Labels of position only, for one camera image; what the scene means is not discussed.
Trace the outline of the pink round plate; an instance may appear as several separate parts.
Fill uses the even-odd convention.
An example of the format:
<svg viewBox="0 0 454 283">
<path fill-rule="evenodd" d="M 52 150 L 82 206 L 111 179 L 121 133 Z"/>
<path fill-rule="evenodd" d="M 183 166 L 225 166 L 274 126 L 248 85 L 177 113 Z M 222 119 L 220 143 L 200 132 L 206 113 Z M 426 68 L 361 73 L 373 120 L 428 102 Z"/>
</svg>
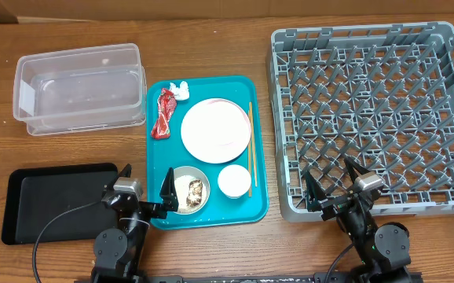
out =
<svg viewBox="0 0 454 283">
<path fill-rule="evenodd" d="M 193 105 L 181 123 L 181 141 L 196 159 L 223 164 L 236 159 L 250 141 L 250 120 L 236 103 L 209 98 Z"/>
</svg>

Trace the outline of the white tissue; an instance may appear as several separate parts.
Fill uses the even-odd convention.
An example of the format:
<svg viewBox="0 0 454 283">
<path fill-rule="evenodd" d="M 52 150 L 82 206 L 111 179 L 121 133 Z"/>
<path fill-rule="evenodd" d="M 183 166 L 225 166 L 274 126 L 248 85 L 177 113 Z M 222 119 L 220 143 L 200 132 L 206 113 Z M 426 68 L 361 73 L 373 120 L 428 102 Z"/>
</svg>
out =
<svg viewBox="0 0 454 283">
<path fill-rule="evenodd" d="M 186 101 L 190 97 L 189 85 L 186 81 L 181 81 L 178 86 L 175 83 L 170 83 L 169 91 L 177 101 Z"/>
</svg>

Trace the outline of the grey bowl with rice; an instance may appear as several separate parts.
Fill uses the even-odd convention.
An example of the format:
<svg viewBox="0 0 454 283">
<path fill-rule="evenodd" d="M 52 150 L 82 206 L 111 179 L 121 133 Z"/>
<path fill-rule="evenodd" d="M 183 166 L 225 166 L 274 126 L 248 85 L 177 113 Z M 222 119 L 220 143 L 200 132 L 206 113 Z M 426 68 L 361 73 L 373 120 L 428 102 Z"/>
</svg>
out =
<svg viewBox="0 0 454 283">
<path fill-rule="evenodd" d="M 177 214 L 191 215 L 200 211 L 205 206 L 210 196 L 211 186 L 207 176 L 196 167 L 182 166 L 174 169 L 174 177 L 174 184 L 179 202 Z M 200 179 L 202 181 L 203 195 L 201 204 L 191 208 L 186 204 L 186 198 L 189 192 L 189 183 L 193 179 Z"/>
</svg>

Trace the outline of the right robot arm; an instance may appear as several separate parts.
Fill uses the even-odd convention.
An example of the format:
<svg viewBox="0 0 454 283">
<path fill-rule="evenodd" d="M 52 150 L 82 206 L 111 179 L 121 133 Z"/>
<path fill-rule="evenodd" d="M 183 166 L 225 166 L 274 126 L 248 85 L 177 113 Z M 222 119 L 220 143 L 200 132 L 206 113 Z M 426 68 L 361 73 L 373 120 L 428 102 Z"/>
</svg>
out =
<svg viewBox="0 0 454 283">
<path fill-rule="evenodd" d="M 351 240 L 329 267 L 324 280 L 331 280 L 339 260 L 355 248 L 362 264 L 348 273 L 347 282 L 421 282 L 422 276 L 411 274 L 407 268 L 411 263 L 408 229 L 399 222 L 378 226 L 370 213 L 384 187 L 383 179 L 350 157 L 344 162 L 352 185 L 338 197 L 328 197 L 309 172 L 304 174 L 307 209 L 319 211 L 324 221 L 335 219 Z"/>
</svg>

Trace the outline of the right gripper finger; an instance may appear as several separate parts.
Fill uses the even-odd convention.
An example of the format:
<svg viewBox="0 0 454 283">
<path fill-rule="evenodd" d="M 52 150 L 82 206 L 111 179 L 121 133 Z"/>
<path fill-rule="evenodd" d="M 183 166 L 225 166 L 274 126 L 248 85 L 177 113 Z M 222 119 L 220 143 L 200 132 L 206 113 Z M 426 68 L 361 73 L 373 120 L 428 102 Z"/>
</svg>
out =
<svg viewBox="0 0 454 283">
<path fill-rule="evenodd" d="M 351 180 L 352 180 L 354 185 L 356 185 L 354 183 L 354 181 L 359 175 L 363 175 L 363 174 L 366 174 L 368 172 L 371 172 L 370 170 L 368 170 L 365 167 L 361 166 L 359 163 L 357 163 L 353 158 L 351 158 L 349 156 L 344 158 L 344 162 L 345 162 L 348 174 L 350 175 L 350 178 L 351 178 Z"/>
<path fill-rule="evenodd" d="M 308 211 L 321 211 L 321 203 L 328 198 L 317 180 L 307 171 L 304 174 L 306 181 L 306 208 Z"/>
</svg>

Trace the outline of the white paper cup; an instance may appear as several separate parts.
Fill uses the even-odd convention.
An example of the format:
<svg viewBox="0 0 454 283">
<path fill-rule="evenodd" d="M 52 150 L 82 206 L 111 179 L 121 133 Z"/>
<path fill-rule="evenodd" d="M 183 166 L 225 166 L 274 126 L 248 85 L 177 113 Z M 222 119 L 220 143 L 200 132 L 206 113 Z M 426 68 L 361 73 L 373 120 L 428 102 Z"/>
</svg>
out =
<svg viewBox="0 0 454 283">
<path fill-rule="evenodd" d="M 242 197 L 251 187 L 249 170 L 238 164 L 226 166 L 218 175 L 218 187 L 228 198 Z"/>
</svg>

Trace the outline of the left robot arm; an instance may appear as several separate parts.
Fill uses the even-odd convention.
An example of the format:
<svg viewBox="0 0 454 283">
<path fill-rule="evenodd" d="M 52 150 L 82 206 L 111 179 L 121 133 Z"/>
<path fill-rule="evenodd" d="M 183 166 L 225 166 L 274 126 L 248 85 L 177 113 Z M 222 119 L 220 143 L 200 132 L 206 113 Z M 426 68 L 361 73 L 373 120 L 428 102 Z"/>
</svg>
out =
<svg viewBox="0 0 454 283">
<path fill-rule="evenodd" d="M 147 282 L 138 267 L 151 220 L 165 219 L 168 212 L 178 210 L 173 168 L 168 169 L 162 183 L 159 203 L 141 199 L 142 184 L 130 177 L 131 170 L 127 164 L 102 194 L 101 203 L 116 212 L 118 221 L 116 228 L 100 232 L 94 241 L 92 282 Z"/>
</svg>

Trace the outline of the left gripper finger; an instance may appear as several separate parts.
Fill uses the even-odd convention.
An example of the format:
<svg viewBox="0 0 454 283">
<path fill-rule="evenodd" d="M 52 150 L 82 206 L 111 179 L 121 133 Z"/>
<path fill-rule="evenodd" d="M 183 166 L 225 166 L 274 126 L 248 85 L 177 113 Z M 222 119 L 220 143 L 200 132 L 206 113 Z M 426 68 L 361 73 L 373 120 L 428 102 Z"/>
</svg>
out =
<svg viewBox="0 0 454 283">
<path fill-rule="evenodd" d="M 177 212 L 179 202 L 174 181 L 174 169 L 170 167 L 167 171 L 163 184 L 161 185 L 159 195 L 163 201 L 163 207 L 166 211 Z"/>
<path fill-rule="evenodd" d="M 129 178 L 131 176 L 132 166 L 127 164 L 119 173 L 118 175 L 110 181 L 104 188 L 106 190 L 113 190 L 114 185 L 120 178 Z"/>
</svg>

